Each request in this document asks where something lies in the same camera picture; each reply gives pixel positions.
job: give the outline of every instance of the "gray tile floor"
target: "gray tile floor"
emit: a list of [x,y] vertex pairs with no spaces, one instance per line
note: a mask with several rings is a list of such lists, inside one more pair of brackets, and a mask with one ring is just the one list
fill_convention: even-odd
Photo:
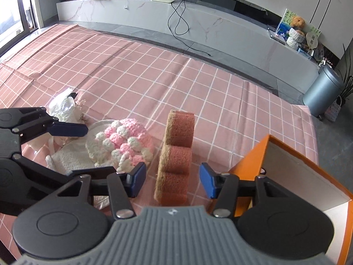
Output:
[[[177,40],[168,34],[161,34],[140,28],[117,26],[105,23],[62,21],[60,23],[79,24],[80,26],[97,31],[110,32],[112,34],[126,36],[137,40],[148,40],[156,45],[172,49],[185,55],[199,58],[218,67],[222,67],[241,76],[242,78],[248,79],[268,89],[289,103],[302,104],[302,93],[283,81],[244,61],[192,41],[179,37],[179,40]],[[43,29],[38,30],[36,33],[31,34],[29,37],[18,43],[8,53],[0,57],[0,61],[10,54],[15,53],[26,43],[33,40],[36,35],[42,31]],[[322,122],[316,118],[313,118],[313,120],[317,136],[320,166],[351,192],[353,192],[353,96],[351,97],[351,100],[347,100],[347,103],[343,106],[335,123],[331,123],[327,120]],[[353,242],[351,244],[349,257],[353,258]]]

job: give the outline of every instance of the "knitted bouquet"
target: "knitted bouquet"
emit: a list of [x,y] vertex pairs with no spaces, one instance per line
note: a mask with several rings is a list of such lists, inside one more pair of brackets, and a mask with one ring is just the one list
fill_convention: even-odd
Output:
[[130,172],[140,162],[148,166],[154,144],[143,124],[135,119],[115,120],[94,140],[86,143],[95,167],[113,166],[117,172]]

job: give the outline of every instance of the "trash can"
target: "trash can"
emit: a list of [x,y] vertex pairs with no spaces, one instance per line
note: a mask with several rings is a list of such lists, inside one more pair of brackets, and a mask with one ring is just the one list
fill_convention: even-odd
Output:
[[323,114],[345,88],[341,77],[326,65],[303,96],[303,103],[314,117]]

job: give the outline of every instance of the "gray ribbed panel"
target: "gray ribbed panel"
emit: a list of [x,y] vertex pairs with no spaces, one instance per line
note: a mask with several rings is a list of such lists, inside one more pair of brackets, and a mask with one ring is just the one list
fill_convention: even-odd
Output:
[[250,247],[229,219],[208,215],[203,206],[145,208],[116,221],[95,249],[67,260],[22,256],[15,265],[333,265],[324,255],[300,261],[267,256]]

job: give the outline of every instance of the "open box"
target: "open box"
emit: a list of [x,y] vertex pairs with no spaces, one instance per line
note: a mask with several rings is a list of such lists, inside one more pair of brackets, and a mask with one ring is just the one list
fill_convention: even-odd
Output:
[[[334,225],[334,238],[326,256],[337,265],[347,259],[353,230],[353,194],[315,163],[282,141],[268,135],[229,172],[241,180],[254,180],[261,169],[266,176],[323,211]],[[249,197],[239,197],[236,216],[245,212]]]

